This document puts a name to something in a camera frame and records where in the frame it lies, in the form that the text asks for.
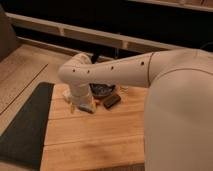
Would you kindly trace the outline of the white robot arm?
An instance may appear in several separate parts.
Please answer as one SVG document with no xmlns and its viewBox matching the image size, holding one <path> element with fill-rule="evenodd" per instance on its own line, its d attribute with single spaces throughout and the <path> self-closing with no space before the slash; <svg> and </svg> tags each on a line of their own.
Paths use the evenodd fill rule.
<svg viewBox="0 0 213 171">
<path fill-rule="evenodd" d="M 89 85 L 146 87 L 145 171 L 213 171 L 213 53 L 200 49 L 151 52 L 92 64 L 83 54 L 59 69 L 75 105 Z"/>
</svg>

